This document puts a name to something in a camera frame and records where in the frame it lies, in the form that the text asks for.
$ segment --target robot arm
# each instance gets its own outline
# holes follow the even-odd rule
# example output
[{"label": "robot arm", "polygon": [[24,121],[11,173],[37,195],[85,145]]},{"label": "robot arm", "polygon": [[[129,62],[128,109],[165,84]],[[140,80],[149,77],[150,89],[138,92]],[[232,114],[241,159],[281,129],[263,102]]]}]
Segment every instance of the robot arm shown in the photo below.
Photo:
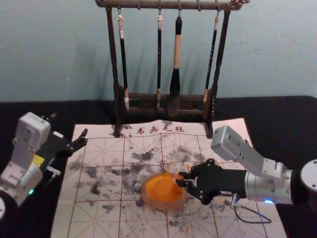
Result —
[{"label": "robot arm", "polygon": [[215,131],[211,148],[224,160],[238,162],[246,170],[222,169],[208,159],[189,173],[180,172],[184,180],[176,183],[203,204],[218,195],[232,195],[232,204],[248,198],[293,205],[308,201],[314,210],[317,207],[317,160],[307,163],[300,173],[289,170],[283,163],[261,156],[228,126]]},{"label": "robot arm", "polygon": [[52,178],[60,175],[60,171],[51,167],[56,156],[70,157],[87,144],[87,129],[73,142],[50,130],[50,118],[27,113],[19,119],[12,156],[0,177],[0,221],[21,206],[46,170],[53,173]]}]

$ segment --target yellow label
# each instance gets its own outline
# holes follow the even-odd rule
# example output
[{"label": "yellow label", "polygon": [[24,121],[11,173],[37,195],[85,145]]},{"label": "yellow label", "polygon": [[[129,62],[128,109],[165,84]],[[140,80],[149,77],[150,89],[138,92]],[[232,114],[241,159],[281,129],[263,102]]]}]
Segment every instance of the yellow label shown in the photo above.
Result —
[{"label": "yellow label", "polygon": [[39,166],[41,166],[41,164],[44,162],[44,158],[42,158],[42,157],[40,157],[40,156],[38,156],[38,155],[34,155],[34,157],[33,157],[33,163],[37,166],[37,167],[39,167]]}]

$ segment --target rack leg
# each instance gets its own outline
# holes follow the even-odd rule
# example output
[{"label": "rack leg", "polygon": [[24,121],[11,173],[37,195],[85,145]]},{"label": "rack leg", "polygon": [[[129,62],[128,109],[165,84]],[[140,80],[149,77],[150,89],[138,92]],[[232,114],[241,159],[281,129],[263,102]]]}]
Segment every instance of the rack leg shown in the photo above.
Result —
[{"label": "rack leg", "polygon": [[115,41],[114,41],[113,22],[112,22],[112,8],[106,8],[106,14],[107,14],[107,22],[108,22],[110,57],[111,57],[111,64],[112,64],[114,109],[115,109],[115,128],[114,128],[113,135],[115,137],[119,137],[120,130],[122,127],[122,107],[121,107],[122,99],[120,95],[120,84],[118,81],[117,56],[115,52]]},{"label": "rack leg", "polygon": [[217,54],[217,61],[216,61],[216,69],[214,71],[213,77],[213,84],[211,87],[211,97],[209,99],[209,108],[208,108],[208,115],[207,115],[207,137],[213,137],[213,128],[212,128],[212,121],[213,121],[213,114],[214,114],[214,104],[217,96],[218,90],[218,80],[220,75],[220,67],[222,63],[224,45],[226,42],[227,30],[228,30],[228,22],[229,22],[230,11],[224,12],[222,30],[221,30],[221,37],[219,42],[218,54]]}]

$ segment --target blue led light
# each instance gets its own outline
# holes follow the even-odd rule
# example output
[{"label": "blue led light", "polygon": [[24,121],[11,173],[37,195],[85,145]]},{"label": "blue led light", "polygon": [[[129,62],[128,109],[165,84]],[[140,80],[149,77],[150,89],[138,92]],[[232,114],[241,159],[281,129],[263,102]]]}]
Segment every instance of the blue led light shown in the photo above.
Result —
[{"label": "blue led light", "polygon": [[264,200],[264,202],[265,202],[265,203],[273,203],[273,201],[268,200],[268,199]]}]

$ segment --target grid paper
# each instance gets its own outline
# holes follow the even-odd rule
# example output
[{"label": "grid paper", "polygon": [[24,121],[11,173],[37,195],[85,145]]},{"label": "grid paper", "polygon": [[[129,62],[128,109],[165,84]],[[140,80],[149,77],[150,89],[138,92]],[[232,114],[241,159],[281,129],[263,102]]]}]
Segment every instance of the grid paper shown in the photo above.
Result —
[{"label": "grid paper", "polygon": [[[251,143],[243,119],[213,123],[214,128],[223,125]],[[229,208],[230,197],[215,197],[208,206],[190,197],[177,212],[153,210],[142,202],[142,183],[156,173],[189,171],[208,158],[225,169],[244,169],[211,150],[203,124],[157,120],[124,125],[120,138],[113,137],[111,125],[76,125],[73,138],[84,128],[88,143],[68,159],[52,237],[286,237],[274,204],[239,201],[272,219],[263,225],[238,220]],[[238,214],[245,220],[261,221],[243,209]]]}]

